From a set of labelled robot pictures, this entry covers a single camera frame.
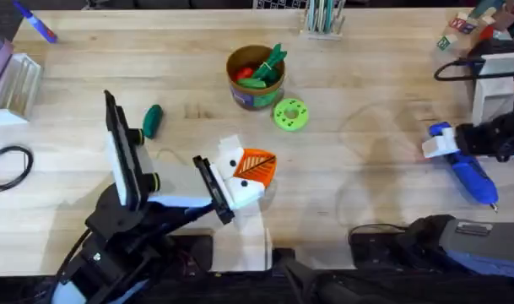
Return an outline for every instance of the green ring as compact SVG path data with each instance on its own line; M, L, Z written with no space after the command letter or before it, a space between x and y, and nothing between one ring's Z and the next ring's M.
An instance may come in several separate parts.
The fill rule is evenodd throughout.
M287 111L297 111L296 118L288 118ZM309 120L309 111L306 104L294 98L286 98L280 101L273 109L273 120L284 131L296 131L306 125Z

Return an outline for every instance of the glue gun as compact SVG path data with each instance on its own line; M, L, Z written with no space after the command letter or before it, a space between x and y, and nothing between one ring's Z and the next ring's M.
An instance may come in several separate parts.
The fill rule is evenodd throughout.
M448 151L450 153L444 154L444 158L452 166L453 172L459 181L465 186L465 188L467 188L468 192L478 201L478 203L489 205L495 212L497 212L498 207L496 202L499 200L499 195L495 184L487 176L482 166L476 160L476 157L465 155L456 146L452 126L448 122L438 122L430 126L429 134L432 139L435 139L433 142L440 141L438 144L442 144L444 141L447 141L449 148ZM425 146L423 146L424 152L428 150L426 143L424 143Z

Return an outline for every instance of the wooden tabletop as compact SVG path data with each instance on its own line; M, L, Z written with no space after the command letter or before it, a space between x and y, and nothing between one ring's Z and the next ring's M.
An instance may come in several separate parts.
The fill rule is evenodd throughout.
M436 41L456 11L347 9L341 41L300 38L295 10L38 12L60 42L47 44L26 22L14 39L44 75L30 123L0 128L0 148L35 154L28 178L0 193L0 275L53 274L84 230L111 169L104 89L130 126L151 105L164 108L158 138L146 143L162 160L215 156L232 134L275 153L264 224L274 246L297 248L312 266L348 265L345 234L358 224L430 214L513 221L514 160L482 160L500 191L496 214L468 198L446 163L421 155L429 125L470 115L464 84L432 78ZM241 109L227 85L230 53L278 42L289 52L286 95L309 108L297 133L274 126L269 109ZM0 160L0 174L21 169L20 158Z

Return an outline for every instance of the green toy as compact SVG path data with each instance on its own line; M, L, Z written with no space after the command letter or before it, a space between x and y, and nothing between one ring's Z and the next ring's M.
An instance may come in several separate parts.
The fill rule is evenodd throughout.
M155 137L155 133L157 133L157 129L161 124L161 119L163 118L163 109L161 109L160 105L153 105L149 108L148 112L146 112L146 116L144 116L144 120L142 123L142 129L144 131L144 136L150 139Z
M266 89L266 83L260 79L238 79L237 83L248 89Z
M266 79L272 78L273 76L269 75L270 73L275 73L277 78L277 72L273 70L273 67L278 63L283 61L283 59L287 57L287 52L281 51L281 44L278 43L273 47L272 53L266 59L266 61L260 65L260 67L253 73L251 76L252 79Z
M273 109L273 120L285 131L296 131L306 125L309 112L302 101L287 98L280 101Z

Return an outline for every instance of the blue hot glue gun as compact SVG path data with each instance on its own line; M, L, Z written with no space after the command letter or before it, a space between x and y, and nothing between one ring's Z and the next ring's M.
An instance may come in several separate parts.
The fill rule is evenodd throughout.
M442 134L443 128L451 128L448 122L438 122L429 128L433 137ZM496 186L487 176L484 168L478 163L476 157L465 155L461 150L444 155L452 166L453 172L468 192L480 203L489 205L495 212L498 211L496 202L499 195Z

